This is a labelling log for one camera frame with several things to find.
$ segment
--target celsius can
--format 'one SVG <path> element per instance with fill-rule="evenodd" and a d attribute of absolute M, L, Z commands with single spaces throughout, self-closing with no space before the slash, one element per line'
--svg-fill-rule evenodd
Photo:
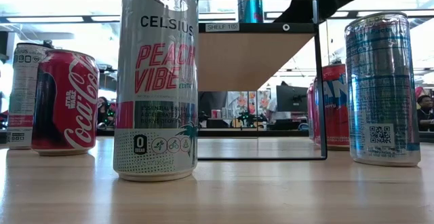
<path fill-rule="evenodd" d="M 315 97 L 313 94 L 313 83 L 307 89 L 307 123 L 309 125 L 309 138 L 314 140 L 313 122 L 315 111 Z"/>
<path fill-rule="evenodd" d="M 168 181 L 197 165 L 197 0 L 123 0 L 113 167 Z"/>
<path fill-rule="evenodd" d="M 238 22 L 263 23 L 262 0 L 238 0 Z"/>
<path fill-rule="evenodd" d="M 7 143 L 10 149 L 30 149 L 38 64 L 45 58 L 43 45 L 19 43 L 14 53 L 14 80 L 9 104 Z"/>
<path fill-rule="evenodd" d="M 95 146 L 99 70 L 86 54 L 47 51 L 38 67 L 32 149 L 76 155 Z"/>
<path fill-rule="evenodd" d="M 349 124 L 347 109 L 347 79 L 345 64 L 323 67 L 324 119 L 327 147 L 331 150 L 349 150 Z M 319 101 L 315 99 L 315 119 L 319 125 Z M 319 128 L 316 129 L 319 144 Z"/>
<path fill-rule="evenodd" d="M 420 161 L 407 16 L 382 12 L 345 28 L 350 151 L 356 162 L 415 166 Z"/>

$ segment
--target table surface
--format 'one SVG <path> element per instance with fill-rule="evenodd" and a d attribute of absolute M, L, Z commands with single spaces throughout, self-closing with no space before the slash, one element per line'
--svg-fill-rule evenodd
<path fill-rule="evenodd" d="M 434 145 L 422 146 L 417 168 L 330 152 L 316 162 L 199 162 L 193 176 L 164 183 L 118 179 L 112 156 L 111 138 L 68 157 L 0 149 L 0 223 L 434 223 Z"/>

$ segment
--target silver can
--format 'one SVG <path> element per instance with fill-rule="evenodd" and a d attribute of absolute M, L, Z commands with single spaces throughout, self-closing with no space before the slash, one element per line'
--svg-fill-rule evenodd
<path fill-rule="evenodd" d="M 350 152 L 356 162 L 415 166 L 420 161 L 410 28 L 383 12 L 345 28 Z"/>
<path fill-rule="evenodd" d="M 123 0 L 114 169 L 168 181 L 197 165 L 197 0 Z"/>
<path fill-rule="evenodd" d="M 7 143 L 10 149 L 31 148 L 38 64 L 50 49 L 33 43 L 19 43 L 16 46 L 7 119 Z"/>

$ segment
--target shelf label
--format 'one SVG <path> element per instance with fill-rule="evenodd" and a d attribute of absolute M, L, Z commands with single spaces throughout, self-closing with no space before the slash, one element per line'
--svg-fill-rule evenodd
<path fill-rule="evenodd" d="M 205 24 L 205 32 L 239 31 L 239 23 Z"/>

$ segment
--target red can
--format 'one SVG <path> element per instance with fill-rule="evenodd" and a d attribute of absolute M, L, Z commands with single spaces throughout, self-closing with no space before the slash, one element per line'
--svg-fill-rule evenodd
<path fill-rule="evenodd" d="M 347 109 L 347 78 L 345 64 L 331 64 L 323 67 L 324 113 L 329 149 L 349 149 L 349 119 Z M 321 143 L 319 125 L 319 97 L 317 81 L 314 82 L 315 143 Z"/>
<path fill-rule="evenodd" d="M 313 83 L 307 89 L 307 123 L 309 125 L 309 138 L 314 140 L 313 122 L 315 115 L 315 96 L 313 93 Z"/>
<path fill-rule="evenodd" d="M 75 155 L 95 146 L 99 70 L 86 54 L 47 51 L 38 66 L 32 149 Z"/>

